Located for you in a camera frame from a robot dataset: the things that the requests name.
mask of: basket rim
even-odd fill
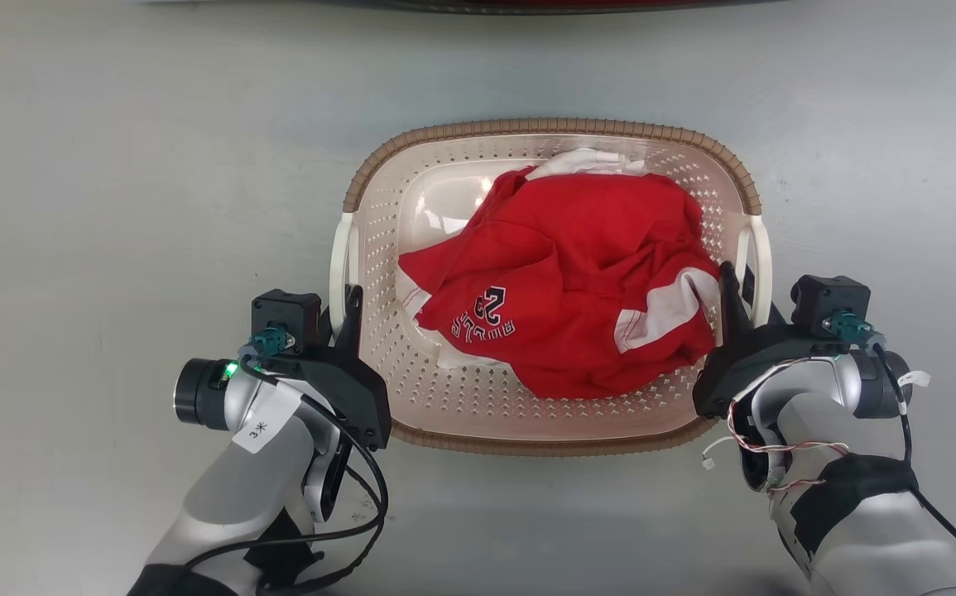
[[[746,215],[761,215],[761,196],[757,193],[750,172],[734,152],[720,142],[700,132],[675,126],[659,126],[622,120],[593,120],[593,118],[509,118],[509,120],[484,120],[427,126],[403,132],[384,142],[365,160],[345,192],[343,212],[355,214],[360,208],[363,193],[375,173],[388,159],[418,144],[507,135],[594,135],[662,141],[693,147],[713,158],[731,177],[742,200]],[[670,449],[686,444],[712,429],[717,420],[695,416],[677,430],[655,435],[618,439],[590,440],[505,440],[484,439],[436,433],[432,430],[415,429],[413,426],[393,420],[393,436],[409,444],[428,448],[459,450],[459,452],[486,455],[577,457],[598,455],[621,455],[643,453],[651,450]]]

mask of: label sticker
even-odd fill
[[[905,385],[918,385],[920,387],[927,387],[930,385],[930,374],[921,370],[906,372],[905,374],[902,374],[901,378],[898,378],[897,385],[901,385],[901,387],[904,387]]]
[[[276,392],[272,393],[257,411],[250,416],[250,421],[243,426],[231,441],[242,446],[250,453],[257,453],[276,438],[282,427],[300,407],[300,393],[295,388],[280,382]]]

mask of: plastic basket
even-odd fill
[[[373,152],[353,178],[330,268],[336,329],[345,283],[364,288],[360,356],[386,378],[395,437],[474,453],[607,455],[670,448],[713,425],[694,414],[690,400],[702,363],[612,399],[539,399],[503,368],[438,369],[440,347],[399,305],[399,253],[462,229],[497,175],[579,147],[644,159],[690,192],[704,212],[705,248],[717,261],[752,264],[754,324],[768,320],[772,267],[761,203],[745,167],[713,139],[683,128],[580,118],[406,132]],[[706,316],[719,336],[716,308],[710,305]]]

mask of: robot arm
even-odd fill
[[[386,483],[369,452],[384,448],[390,433],[386,385],[356,358],[361,298],[355,288],[330,347],[318,297],[270,291],[253,302],[253,336],[239,362],[195,358],[183,368],[176,416],[234,438],[187,493],[129,596],[292,596],[333,584],[359,565],[387,508]],[[352,450],[371,465],[380,495],[346,467]],[[346,472],[379,516],[316,535]],[[311,543],[367,531],[375,533],[352,565],[295,584],[322,559]]]
[[[791,292],[792,324],[749,329],[730,264],[722,277],[724,342],[694,385],[694,406],[728,420],[743,477],[768,494],[812,591],[955,595],[955,544],[918,490],[911,386],[897,382],[921,373],[909,374],[863,321],[870,291],[848,278],[804,276]],[[872,440],[886,437],[878,419],[897,418],[904,458],[896,437],[891,448]]]

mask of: white garment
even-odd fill
[[[579,148],[578,150],[561,152],[546,162],[541,163],[540,166],[537,166],[537,169],[526,176],[526,180],[539,180],[539,178],[560,176],[562,174],[624,174],[626,176],[643,176],[647,173],[647,164],[643,160],[629,161],[628,158],[620,154],[620,152]],[[397,281],[395,286],[397,299],[401,301],[403,310],[408,313],[409,317],[414,318],[415,315],[420,312],[422,306],[429,300],[430,294],[428,291],[421,290],[421,288],[401,270],[399,265],[397,267]],[[679,295],[682,298],[686,296],[686,293],[682,293],[682,291],[673,291],[673,294]],[[680,308],[677,310],[689,310],[689,307],[690,305],[680,305]],[[626,325],[619,325],[618,327],[621,327],[620,331],[615,334],[618,346],[625,343],[632,344],[632,342],[636,342],[636,344],[632,345],[633,348],[636,348],[642,344],[653,342],[653,340],[656,339],[656,337],[653,336],[659,333],[658,329],[648,329],[647,324],[642,326],[633,325],[632,327],[637,329],[628,328],[627,331],[631,331],[631,333],[626,333]],[[511,366],[508,365],[508,363],[496,361],[496,359],[482,358],[482,356],[474,356],[458,351],[435,331],[425,331],[425,334],[440,345],[440,351],[437,353],[437,366],[440,368],[456,368],[461,366]]]
[[[673,286],[653,287],[647,292],[647,310],[622,309],[614,328],[617,351],[641,348],[658,342],[673,329],[690,321],[704,305],[716,305],[720,283],[694,267],[682,269]]]
[[[620,152],[596,151],[592,148],[561,152],[550,158],[526,176],[526,180],[538,180],[560,174],[625,174],[643,176],[647,163],[642,159],[629,161]]]

